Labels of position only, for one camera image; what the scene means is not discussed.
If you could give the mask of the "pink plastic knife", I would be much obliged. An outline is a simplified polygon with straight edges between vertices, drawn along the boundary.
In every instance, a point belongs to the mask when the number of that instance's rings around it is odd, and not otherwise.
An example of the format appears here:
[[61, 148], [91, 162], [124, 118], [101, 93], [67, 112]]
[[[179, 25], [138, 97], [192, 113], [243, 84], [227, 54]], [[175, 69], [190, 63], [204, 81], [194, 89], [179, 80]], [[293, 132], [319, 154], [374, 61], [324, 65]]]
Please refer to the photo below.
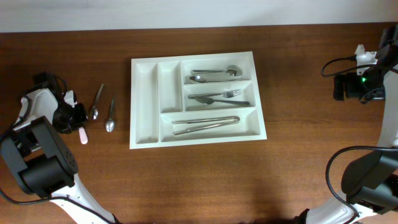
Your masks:
[[78, 132], [79, 132], [80, 142], [82, 144], [87, 144], [88, 143], [88, 136], [86, 134], [86, 131], [85, 131], [84, 127], [79, 128]]

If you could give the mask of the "small steel teaspoon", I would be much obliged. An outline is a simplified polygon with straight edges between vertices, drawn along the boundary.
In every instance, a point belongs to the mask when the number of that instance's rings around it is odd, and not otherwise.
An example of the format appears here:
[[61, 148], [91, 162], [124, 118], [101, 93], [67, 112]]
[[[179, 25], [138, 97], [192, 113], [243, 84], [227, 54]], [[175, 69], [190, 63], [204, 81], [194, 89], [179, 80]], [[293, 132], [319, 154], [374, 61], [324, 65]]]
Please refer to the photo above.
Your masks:
[[111, 104], [110, 104], [110, 107], [109, 107], [109, 116], [108, 116], [107, 121], [105, 122], [105, 129], [109, 133], [112, 132], [114, 127], [115, 127], [115, 121], [113, 119], [114, 108], [115, 108], [115, 99], [113, 98], [111, 100]]
[[96, 94], [96, 96], [94, 98], [93, 104], [92, 104], [92, 106], [90, 108], [90, 118], [93, 119], [93, 120], [95, 120], [98, 117], [97, 104], [98, 104], [98, 102], [100, 100], [100, 95], [101, 95], [101, 92], [103, 90], [103, 87], [104, 87], [104, 84], [102, 83], [100, 88], [99, 88], [99, 90], [97, 91], [97, 94]]

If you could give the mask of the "steel fork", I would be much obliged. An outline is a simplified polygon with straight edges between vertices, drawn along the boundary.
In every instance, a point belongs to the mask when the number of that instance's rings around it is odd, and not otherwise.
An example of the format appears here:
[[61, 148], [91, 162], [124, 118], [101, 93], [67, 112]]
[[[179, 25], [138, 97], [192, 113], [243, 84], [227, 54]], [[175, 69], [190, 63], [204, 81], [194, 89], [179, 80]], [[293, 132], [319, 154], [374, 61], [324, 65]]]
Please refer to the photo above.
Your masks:
[[194, 97], [194, 100], [206, 104], [206, 105], [211, 105], [213, 103], [226, 103], [226, 104], [231, 104], [231, 105], [238, 105], [238, 106], [249, 106], [250, 102], [249, 101], [230, 101], [230, 100], [215, 100], [209, 97], [204, 97], [204, 96], [197, 96]]
[[190, 94], [187, 95], [189, 99], [193, 99], [199, 96], [204, 96], [204, 97], [211, 97], [211, 96], [222, 96], [224, 98], [233, 98], [235, 96], [241, 95], [243, 93], [242, 89], [235, 89], [235, 90], [230, 90], [230, 91], [224, 91], [221, 93], [202, 93], [202, 94]]

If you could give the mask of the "large steel spoon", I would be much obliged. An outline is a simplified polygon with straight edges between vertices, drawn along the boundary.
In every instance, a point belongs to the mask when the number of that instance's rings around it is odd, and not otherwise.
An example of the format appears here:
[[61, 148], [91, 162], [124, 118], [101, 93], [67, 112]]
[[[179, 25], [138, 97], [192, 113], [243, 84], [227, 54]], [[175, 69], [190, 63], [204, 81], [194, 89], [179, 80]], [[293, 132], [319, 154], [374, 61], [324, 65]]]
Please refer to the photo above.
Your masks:
[[229, 76], [240, 77], [243, 74], [243, 71], [241, 70], [240, 67], [236, 65], [229, 65], [222, 70], [191, 70], [190, 73], [192, 75], [202, 74], [202, 73], [226, 73]]
[[239, 80], [239, 77], [232, 76], [218, 76], [218, 75], [191, 75], [188, 77], [190, 83], [215, 83], [215, 82], [230, 82]]

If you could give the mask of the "steel table knife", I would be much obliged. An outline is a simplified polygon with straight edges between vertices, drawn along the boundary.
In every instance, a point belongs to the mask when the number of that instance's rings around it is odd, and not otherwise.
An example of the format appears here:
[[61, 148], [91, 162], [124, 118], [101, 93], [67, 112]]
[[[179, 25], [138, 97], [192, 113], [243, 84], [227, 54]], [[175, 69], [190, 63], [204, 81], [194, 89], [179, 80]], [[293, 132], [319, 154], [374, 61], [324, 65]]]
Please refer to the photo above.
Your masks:
[[188, 134], [188, 133], [194, 133], [197, 131], [203, 131], [206, 129], [212, 129], [212, 128], [218, 128], [222, 126], [227, 126], [231, 124], [237, 124], [239, 121], [234, 121], [234, 120], [226, 120], [226, 121], [218, 121], [218, 123], [213, 123], [213, 124], [208, 124], [208, 125], [202, 125], [202, 126], [195, 126], [195, 127], [190, 127], [186, 128], [180, 131], [175, 131], [173, 132], [173, 135], [182, 135], [182, 134]]
[[207, 122], [226, 121], [226, 120], [240, 121], [240, 117], [239, 116], [225, 116], [225, 117], [218, 117], [218, 118], [178, 120], [178, 121], [172, 121], [172, 124], [207, 123]]

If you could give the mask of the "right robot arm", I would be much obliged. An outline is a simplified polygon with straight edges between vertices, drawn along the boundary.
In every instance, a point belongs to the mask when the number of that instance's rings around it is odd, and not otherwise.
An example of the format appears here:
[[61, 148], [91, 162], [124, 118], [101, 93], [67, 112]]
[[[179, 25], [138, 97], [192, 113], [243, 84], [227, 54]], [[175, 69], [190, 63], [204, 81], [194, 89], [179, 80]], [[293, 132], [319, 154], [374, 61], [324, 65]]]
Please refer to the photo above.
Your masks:
[[[325, 180], [332, 194], [323, 205], [306, 209], [294, 223], [359, 223], [366, 217], [397, 211], [397, 26], [384, 29], [378, 50], [359, 45], [347, 58], [356, 66], [330, 74], [336, 101], [357, 97], [362, 104], [384, 100], [381, 135], [376, 146], [350, 146], [334, 153], [326, 165]], [[367, 153], [350, 162], [336, 192], [330, 182], [334, 160], [344, 152]]]

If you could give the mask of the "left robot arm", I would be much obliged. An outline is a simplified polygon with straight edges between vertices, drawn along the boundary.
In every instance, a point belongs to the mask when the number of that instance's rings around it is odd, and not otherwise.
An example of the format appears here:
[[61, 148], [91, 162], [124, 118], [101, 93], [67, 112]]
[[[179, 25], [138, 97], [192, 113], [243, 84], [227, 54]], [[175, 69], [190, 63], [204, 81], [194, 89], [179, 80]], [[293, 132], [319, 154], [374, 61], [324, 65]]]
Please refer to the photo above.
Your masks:
[[78, 131], [81, 143], [88, 142], [85, 107], [60, 77], [42, 72], [33, 80], [34, 86], [22, 94], [15, 123], [1, 134], [1, 157], [21, 190], [38, 199], [1, 196], [16, 205], [52, 202], [76, 223], [118, 223], [83, 185], [77, 161], [61, 138]]

